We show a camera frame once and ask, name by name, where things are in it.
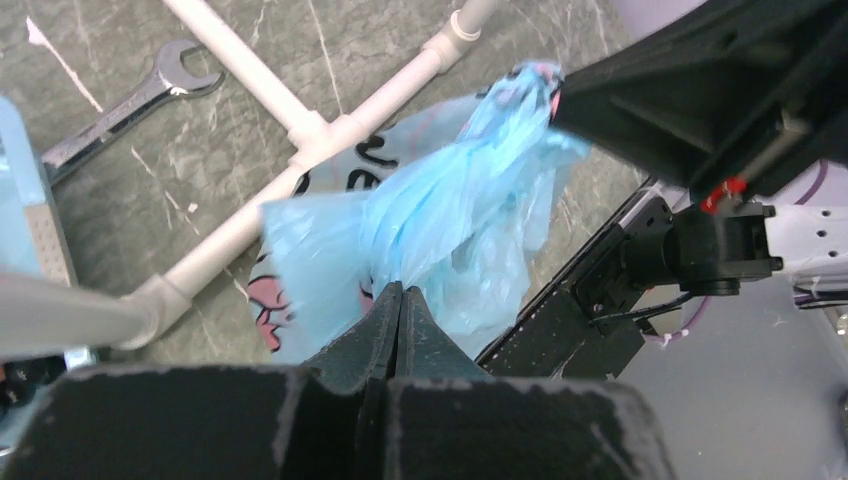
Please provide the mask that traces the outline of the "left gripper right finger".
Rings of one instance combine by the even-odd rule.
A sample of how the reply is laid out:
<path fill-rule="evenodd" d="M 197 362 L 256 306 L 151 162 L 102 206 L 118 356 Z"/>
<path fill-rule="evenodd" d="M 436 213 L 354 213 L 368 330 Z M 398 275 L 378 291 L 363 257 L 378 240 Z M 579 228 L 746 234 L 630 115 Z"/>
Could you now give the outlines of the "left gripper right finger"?
<path fill-rule="evenodd" d="M 474 381 L 490 378 L 437 325 L 418 287 L 405 290 L 401 300 L 396 376 Z"/>

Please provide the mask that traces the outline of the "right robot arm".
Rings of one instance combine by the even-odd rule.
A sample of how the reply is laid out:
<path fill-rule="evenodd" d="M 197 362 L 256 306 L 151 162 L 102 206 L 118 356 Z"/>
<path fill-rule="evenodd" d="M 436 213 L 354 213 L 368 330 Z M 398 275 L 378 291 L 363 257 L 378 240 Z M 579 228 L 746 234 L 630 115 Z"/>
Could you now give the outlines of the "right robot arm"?
<path fill-rule="evenodd" d="M 552 124 L 689 192 L 664 232 L 623 245 L 636 286 L 735 295 L 784 264 L 755 197 L 847 158 L 847 5 L 708 1 L 567 75 Z"/>

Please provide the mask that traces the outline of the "light blue plastic bag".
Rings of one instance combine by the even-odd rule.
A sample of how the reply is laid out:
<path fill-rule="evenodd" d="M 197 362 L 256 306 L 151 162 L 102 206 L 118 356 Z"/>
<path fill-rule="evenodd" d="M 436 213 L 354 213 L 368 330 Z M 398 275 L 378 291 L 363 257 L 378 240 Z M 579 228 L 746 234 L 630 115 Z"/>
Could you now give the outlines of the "light blue plastic bag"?
<path fill-rule="evenodd" d="M 570 169 L 590 150 L 550 124 L 564 77 L 549 61 L 519 64 L 389 128 L 375 166 L 364 149 L 338 154 L 341 191 L 263 204 L 248 294 L 271 360 L 314 357 L 393 282 L 420 289 L 469 357 L 509 330 Z"/>

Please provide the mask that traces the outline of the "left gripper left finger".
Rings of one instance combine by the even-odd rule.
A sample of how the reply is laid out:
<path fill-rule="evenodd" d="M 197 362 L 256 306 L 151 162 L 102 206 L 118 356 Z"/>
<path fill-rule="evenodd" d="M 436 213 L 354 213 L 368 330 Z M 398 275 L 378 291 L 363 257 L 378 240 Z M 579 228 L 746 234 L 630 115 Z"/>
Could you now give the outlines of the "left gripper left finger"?
<path fill-rule="evenodd" d="M 388 284 L 353 327 L 303 363 L 332 391 L 359 391 L 395 371 L 402 284 Z"/>

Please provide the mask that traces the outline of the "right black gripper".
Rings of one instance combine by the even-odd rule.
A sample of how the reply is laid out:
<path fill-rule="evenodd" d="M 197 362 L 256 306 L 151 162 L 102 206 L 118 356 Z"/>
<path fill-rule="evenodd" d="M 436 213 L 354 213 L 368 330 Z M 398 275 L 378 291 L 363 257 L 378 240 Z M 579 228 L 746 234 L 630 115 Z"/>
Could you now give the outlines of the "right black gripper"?
<path fill-rule="evenodd" d="M 553 125 L 704 199 L 847 159 L 847 5 L 708 1 L 562 83 Z"/>

